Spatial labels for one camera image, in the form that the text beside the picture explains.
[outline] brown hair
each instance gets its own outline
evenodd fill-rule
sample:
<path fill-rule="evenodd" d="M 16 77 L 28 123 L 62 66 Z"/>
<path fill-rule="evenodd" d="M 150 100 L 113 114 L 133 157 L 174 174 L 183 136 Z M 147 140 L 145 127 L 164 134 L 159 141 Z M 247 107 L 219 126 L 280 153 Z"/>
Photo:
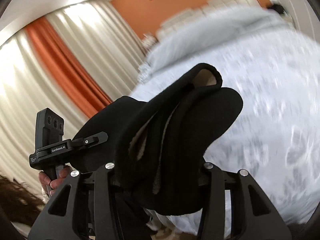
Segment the brown hair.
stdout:
<path fill-rule="evenodd" d="M 11 222 L 32 226 L 44 203 L 26 186 L 0 175 L 0 205 Z"/>

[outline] beige curtain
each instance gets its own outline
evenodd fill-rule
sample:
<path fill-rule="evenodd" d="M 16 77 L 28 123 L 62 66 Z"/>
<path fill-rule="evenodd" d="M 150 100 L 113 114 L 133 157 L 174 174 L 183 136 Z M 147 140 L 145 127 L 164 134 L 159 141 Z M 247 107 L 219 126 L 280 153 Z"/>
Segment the beige curtain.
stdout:
<path fill-rule="evenodd" d="M 0 48 L 0 172 L 41 192 L 38 171 L 28 157 L 35 151 L 38 111 L 49 107 L 64 118 L 65 138 L 73 138 L 87 117 L 65 95 L 18 32 Z"/>
<path fill-rule="evenodd" d="M 112 100 L 130 94 L 144 59 L 143 48 L 107 0 L 72 5 L 46 18 Z"/>

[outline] bed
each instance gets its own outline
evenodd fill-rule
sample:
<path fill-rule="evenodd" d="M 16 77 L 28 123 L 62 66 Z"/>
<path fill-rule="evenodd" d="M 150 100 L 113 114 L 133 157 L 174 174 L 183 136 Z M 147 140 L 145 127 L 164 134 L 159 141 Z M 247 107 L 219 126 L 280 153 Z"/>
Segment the bed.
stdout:
<path fill-rule="evenodd" d="M 149 101 L 196 64 L 215 66 L 244 107 L 205 160 L 226 171 L 247 169 L 287 224 L 307 222 L 320 201 L 320 46 L 258 6 L 234 5 L 195 18 L 179 28 L 175 22 L 160 38 L 131 97 Z M 204 46 L 207 36 L 217 38 Z M 226 192 L 226 236 L 230 208 Z M 196 235 L 201 211 L 157 216 Z"/>

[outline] human hand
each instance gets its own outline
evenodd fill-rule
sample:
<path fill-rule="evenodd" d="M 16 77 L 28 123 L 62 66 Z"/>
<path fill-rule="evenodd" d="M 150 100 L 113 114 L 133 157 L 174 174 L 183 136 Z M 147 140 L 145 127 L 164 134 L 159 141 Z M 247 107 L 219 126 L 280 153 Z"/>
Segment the human hand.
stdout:
<path fill-rule="evenodd" d="M 45 174 L 43 171 L 39 172 L 39 181 L 41 183 L 42 188 L 47 194 L 50 194 L 51 196 L 55 193 L 56 188 L 59 187 L 59 185 L 64 181 L 64 179 L 71 173 L 72 168 L 70 166 L 64 167 L 60 173 L 59 178 L 50 181 L 50 178 Z M 52 190 L 48 192 L 47 185 L 50 185 Z"/>

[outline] device handle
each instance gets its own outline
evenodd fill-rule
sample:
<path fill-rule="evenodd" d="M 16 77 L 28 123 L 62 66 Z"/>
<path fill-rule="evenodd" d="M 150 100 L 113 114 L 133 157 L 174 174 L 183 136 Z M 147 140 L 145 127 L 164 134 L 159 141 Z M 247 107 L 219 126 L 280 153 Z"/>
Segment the device handle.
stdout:
<path fill-rule="evenodd" d="M 63 165 L 58 165 L 57 167 L 50 167 L 50 168 L 43 170 L 43 172 L 50 178 L 50 181 L 53 181 L 59 177 L 60 171 L 65 166 L 66 165 L 63 164 Z M 50 187 L 50 185 L 47 185 L 47 191 L 48 191 L 49 197 L 51 197 L 51 195 L 50 195 L 51 190 L 52 190 L 52 188 Z"/>

